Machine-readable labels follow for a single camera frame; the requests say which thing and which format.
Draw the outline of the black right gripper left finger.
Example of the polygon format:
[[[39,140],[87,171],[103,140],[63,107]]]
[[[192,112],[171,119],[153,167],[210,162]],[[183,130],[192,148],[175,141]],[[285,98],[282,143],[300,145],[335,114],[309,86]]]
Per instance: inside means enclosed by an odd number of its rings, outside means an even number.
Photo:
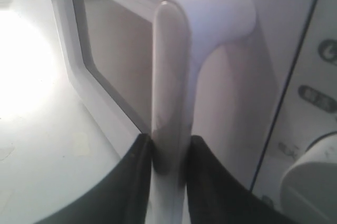
[[[153,141],[139,134],[107,176],[83,196],[40,223],[145,223]]]

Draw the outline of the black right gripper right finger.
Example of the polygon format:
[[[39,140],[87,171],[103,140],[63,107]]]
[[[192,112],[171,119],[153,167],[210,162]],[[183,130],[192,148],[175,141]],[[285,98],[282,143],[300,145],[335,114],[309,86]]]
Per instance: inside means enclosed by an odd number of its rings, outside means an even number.
[[[242,186],[198,135],[191,137],[186,172],[191,223],[293,223]]]

